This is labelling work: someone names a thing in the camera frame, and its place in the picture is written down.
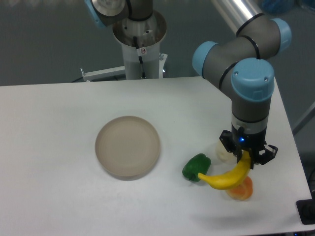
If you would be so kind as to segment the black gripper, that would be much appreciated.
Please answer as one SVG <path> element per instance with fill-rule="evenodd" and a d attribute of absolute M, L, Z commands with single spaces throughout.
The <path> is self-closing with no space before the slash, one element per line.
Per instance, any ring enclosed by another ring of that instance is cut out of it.
<path fill-rule="evenodd" d="M 254 134 L 241 133 L 232 127 L 231 131 L 223 130 L 219 140 L 223 144 L 225 150 L 232 153 L 236 157 L 238 163 L 243 154 L 243 150 L 248 150 L 251 158 L 250 168 L 253 170 L 254 165 L 265 165 L 276 157 L 278 148 L 273 145 L 266 145 L 265 136 L 267 128 Z"/>

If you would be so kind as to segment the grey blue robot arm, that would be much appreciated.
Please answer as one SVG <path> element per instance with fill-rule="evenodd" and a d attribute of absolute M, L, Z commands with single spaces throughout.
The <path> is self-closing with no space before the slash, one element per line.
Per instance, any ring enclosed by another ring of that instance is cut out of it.
<path fill-rule="evenodd" d="M 150 0 L 88 0 L 94 22 L 112 26 L 123 47 L 127 79 L 151 79 L 161 74 L 159 44 L 166 35 L 164 17 Z M 248 152 L 250 165 L 264 165 L 275 158 L 277 147 L 266 144 L 271 97 L 275 87 L 270 57 L 291 44 L 291 29 L 281 19 L 269 19 L 252 0 L 215 0 L 214 7 L 235 34 L 219 45 L 202 43 L 194 52 L 192 66 L 232 102 L 231 130 L 220 141 L 237 160 Z"/>

